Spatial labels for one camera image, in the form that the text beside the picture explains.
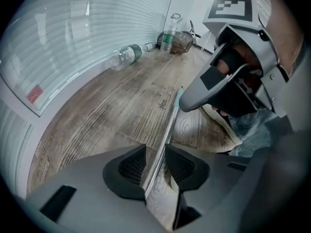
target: bottle label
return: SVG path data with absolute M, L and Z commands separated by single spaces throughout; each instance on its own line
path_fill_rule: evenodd
M 172 44 L 173 39 L 174 39 L 173 35 L 170 35 L 170 34 L 167 34 L 167 33 L 163 34 L 163 42 L 168 43 L 168 44 Z
M 129 45 L 129 47 L 130 47 L 131 49 L 133 49 L 133 51 L 134 51 L 134 54 L 135 54 L 135 60 L 134 60 L 134 62 L 135 62 L 136 60 L 138 60 L 138 59 L 141 57 L 141 49 L 140 49 L 140 46 L 137 45 L 137 44 L 132 44 L 132 45 Z

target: wooden floor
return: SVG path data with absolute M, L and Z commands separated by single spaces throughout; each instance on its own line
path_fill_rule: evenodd
M 57 113 L 32 161 L 28 193 L 71 162 L 136 143 L 147 144 L 147 165 L 160 144 L 180 86 L 187 88 L 210 55 L 192 47 L 186 54 L 146 53 L 132 66 L 107 70 L 81 88 Z M 215 152 L 233 142 L 202 109 L 180 112 L 172 142 Z M 162 168 L 147 205 L 171 229 L 177 194 Z

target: metal rod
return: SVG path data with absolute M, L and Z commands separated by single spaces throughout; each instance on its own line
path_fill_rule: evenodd
M 165 128 L 164 131 L 164 135 L 161 141 L 161 144 L 158 148 L 158 151 L 156 153 L 155 159 L 147 173 L 146 179 L 144 180 L 143 184 L 142 184 L 142 188 L 145 191 L 145 197 L 148 197 L 155 181 L 156 181 L 156 177 L 159 173 L 159 170 L 161 168 L 162 162 L 164 160 L 164 150 L 165 150 L 165 144 L 169 143 L 172 137 L 172 133 L 173 133 L 173 128 L 176 122 L 176 118 L 177 118 L 177 114 L 179 111 L 179 98 L 181 97 L 181 95 L 183 94 L 184 89 L 183 87 L 179 88 L 176 97 L 175 97 L 175 101 L 173 104 L 173 109 L 169 118 L 169 122 Z

